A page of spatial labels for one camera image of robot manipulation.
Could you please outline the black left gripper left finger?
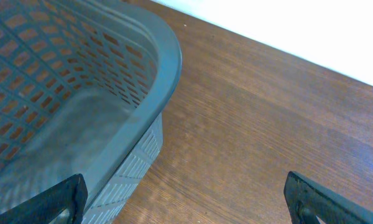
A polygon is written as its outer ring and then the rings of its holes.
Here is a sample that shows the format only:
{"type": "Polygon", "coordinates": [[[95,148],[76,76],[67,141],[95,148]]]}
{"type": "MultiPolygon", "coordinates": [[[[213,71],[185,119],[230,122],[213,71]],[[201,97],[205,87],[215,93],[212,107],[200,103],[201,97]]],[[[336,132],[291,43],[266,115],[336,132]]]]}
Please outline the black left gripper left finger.
{"type": "Polygon", "coordinates": [[[80,224],[88,198],[82,174],[75,174],[0,215],[7,224],[80,224]]]}

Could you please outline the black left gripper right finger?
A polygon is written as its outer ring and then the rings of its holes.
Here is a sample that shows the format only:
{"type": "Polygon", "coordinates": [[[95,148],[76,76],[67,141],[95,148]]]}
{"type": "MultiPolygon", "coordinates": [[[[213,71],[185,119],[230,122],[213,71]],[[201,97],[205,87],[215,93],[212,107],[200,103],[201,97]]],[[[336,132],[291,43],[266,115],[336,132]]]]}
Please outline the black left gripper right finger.
{"type": "Polygon", "coordinates": [[[283,189],[293,224],[373,223],[373,212],[295,171],[283,189]]]}

